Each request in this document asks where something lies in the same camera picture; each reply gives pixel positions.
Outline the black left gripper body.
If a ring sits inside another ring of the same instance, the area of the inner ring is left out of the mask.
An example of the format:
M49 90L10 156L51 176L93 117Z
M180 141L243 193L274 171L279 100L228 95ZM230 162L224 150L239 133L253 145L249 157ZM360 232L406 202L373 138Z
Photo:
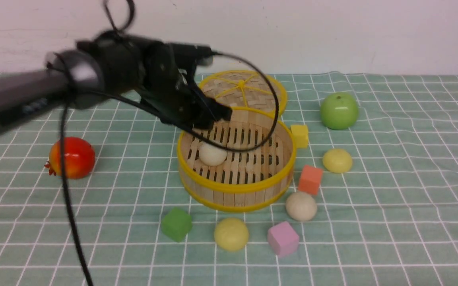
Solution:
M160 121L164 101L178 84L187 84L177 64L169 43L160 40L136 40L136 46L142 55L145 76L142 87L138 89L140 103L145 110L155 115Z

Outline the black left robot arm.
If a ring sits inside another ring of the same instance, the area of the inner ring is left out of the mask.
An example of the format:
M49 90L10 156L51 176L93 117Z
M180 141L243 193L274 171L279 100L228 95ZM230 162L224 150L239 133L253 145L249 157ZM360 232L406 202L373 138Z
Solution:
M198 64L211 63L208 46L104 31L55 54L45 69L0 78L0 135L70 103L89 109L109 96L136 91L138 108L181 129L211 129L232 110L194 82Z

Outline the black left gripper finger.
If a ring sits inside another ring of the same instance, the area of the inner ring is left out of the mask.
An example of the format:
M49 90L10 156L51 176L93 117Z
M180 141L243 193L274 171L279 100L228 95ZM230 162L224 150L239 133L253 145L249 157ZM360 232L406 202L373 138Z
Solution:
M164 104L162 123L191 129L210 130L219 121L230 121L233 112L192 83L178 84Z

